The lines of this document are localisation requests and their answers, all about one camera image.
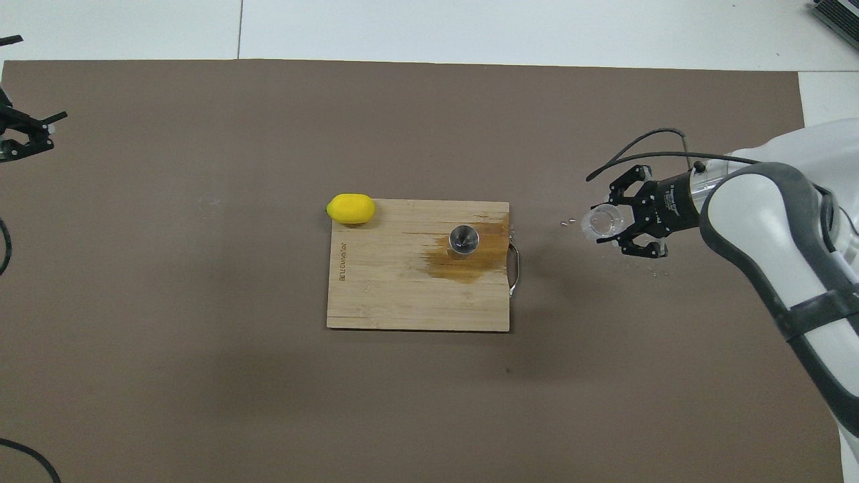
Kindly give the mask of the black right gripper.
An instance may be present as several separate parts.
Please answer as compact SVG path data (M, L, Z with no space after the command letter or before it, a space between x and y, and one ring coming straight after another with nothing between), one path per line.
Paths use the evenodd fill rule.
M668 257L664 238L654 238L646 244L639 244L636 239L644 235L668 236L697 228L700 222L699 208L691 196L690 172L655 181L650 166L635 165L611 182L605 200L591 208L599 205L638 208L642 229L633 225L611 238L623 256Z

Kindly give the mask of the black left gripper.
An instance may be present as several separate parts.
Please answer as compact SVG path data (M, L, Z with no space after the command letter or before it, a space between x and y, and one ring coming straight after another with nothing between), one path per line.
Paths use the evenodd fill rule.
M10 46L23 41L22 36L0 37L0 46ZM0 88L1 116L1 162L11 162L38 155L54 147L51 135L55 134L55 123L68 117L61 112L45 119L36 119L27 113L13 109L9 96Z

